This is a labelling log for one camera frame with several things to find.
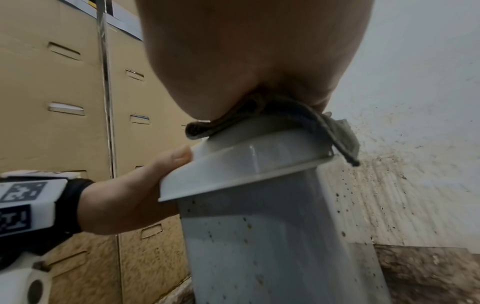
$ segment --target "folded cloth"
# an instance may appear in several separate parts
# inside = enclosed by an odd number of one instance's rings
[[[185,128],[185,134],[190,139],[212,136],[240,120],[253,116],[275,116],[293,120],[319,139],[330,141],[352,166],[360,166],[358,161],[360,144],[345,120],[334,120],[317,113],[308,105],[285,97],[253,93],[217,120],[189,123]]]

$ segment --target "human skin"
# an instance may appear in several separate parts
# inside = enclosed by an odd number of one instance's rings
[[[373,0],[136,0],[151,66],[200,120],[269,92],[323,112]]]

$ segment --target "cardboard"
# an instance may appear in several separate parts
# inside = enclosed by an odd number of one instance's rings
[[[0,172],[110,177],[100,58],[91,16],[57,0],[0,3]],[[115,237],[78,234],[47,262],[50,304],[121,302]]]
[[[192,118],[180,110],[155,76],[141,41],[109,26],[107,42],[116,165],[123,175],[162,151],[193,144],[182,126]],[[154,303],[188,276],[178,216],[147,230],[124,233],[119,239],[124,304]]]

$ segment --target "trash can lid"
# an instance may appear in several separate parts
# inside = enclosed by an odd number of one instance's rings
[[[327,162],[332,144],[294,122],[245,119],[192,147],[192,162],[160,184],[159,202],[283,176]]]

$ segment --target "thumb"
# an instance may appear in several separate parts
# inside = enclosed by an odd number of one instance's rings
[[[173,170],[192,160],[190,146],[165,151],[151,163],[138,168],[122,177],[125,186],[135,191],[147,191],[158,185],[160,180]]]

